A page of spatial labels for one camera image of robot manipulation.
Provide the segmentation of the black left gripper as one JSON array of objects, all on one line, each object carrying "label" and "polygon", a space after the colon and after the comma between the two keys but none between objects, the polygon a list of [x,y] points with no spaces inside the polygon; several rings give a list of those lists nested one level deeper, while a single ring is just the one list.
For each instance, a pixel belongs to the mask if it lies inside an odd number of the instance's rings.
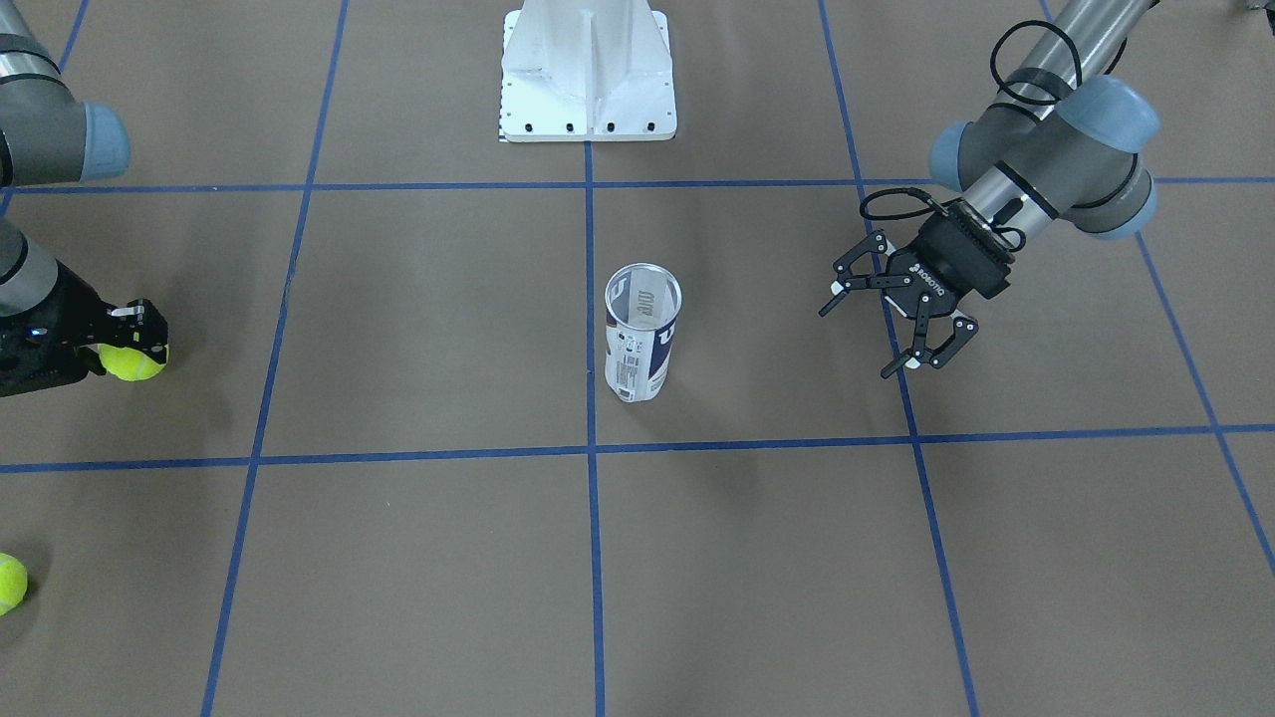
[{"label": "black left gripper", "polygon": [[[887,270],[856,273],[856,263],[866,255],[889,256]],[[820,307],[827,316],[850,292],[887,291],[887,301],[912,320],[912,342],[892,362],[881,367],[880,378],[890,379],[903,367],[943,367],[979,332],[979,324],[959,302],[970,292],[994,299],[1009,287],[1014,256],[982,217],[961,200],[943,204],[918,231],[918,236],[895,253],[887,232],[873,231],[834,262],[833,299]],[[950,319],[951,333],[941,344],[929,342],[929,324]]]}]

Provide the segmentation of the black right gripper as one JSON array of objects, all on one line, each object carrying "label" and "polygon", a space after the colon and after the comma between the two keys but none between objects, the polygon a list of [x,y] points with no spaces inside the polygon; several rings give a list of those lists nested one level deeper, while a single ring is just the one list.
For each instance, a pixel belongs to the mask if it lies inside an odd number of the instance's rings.
[{"label": "black right gripper", "polygon": [[148,299],[113,306],[82,277],[57,265],[57,281],[36,307],[1,319],[1,395],[76,384],[105,376],[92,344],[168,358],[170,325]]}]

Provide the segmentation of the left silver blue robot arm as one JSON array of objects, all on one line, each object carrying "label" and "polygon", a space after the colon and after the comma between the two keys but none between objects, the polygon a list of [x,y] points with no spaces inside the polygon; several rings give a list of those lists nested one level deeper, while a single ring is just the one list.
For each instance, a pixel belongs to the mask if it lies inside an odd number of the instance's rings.
[{"label": "left silver blue robot arm", "polygon": [[1016,255],[1056,221],[1099,240],[1142,232],[1159,203],[1145,145],[1160,117],[1116,77],[1128,34],[1148,1],[1071,1],[1020,68],[989,73],[997,94],[970,122],[945,128],[929,151],[929,176],[952,191],[921,202],[921,225],[901,248],[873,230],[834,263],[834,309],[852,292],[878,291],[907,322],[912,339],[881,370],[943,367],[975,336],[961,313],[969,293],[996,299]]}]

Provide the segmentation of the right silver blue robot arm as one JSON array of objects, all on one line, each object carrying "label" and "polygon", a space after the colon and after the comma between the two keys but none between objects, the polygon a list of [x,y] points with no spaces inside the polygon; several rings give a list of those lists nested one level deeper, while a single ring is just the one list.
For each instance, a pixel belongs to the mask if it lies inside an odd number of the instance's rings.
[{"label": "right silver blue robot arm", "polygon": [[[78,101],[45,45],[3,5],[3,186],[122,175],[130,140],[113,108]],[[150,300],[116,306],[11,222],[1,231],[3,395],[68,387],[91,375],[156,378],[170,329]]]}]

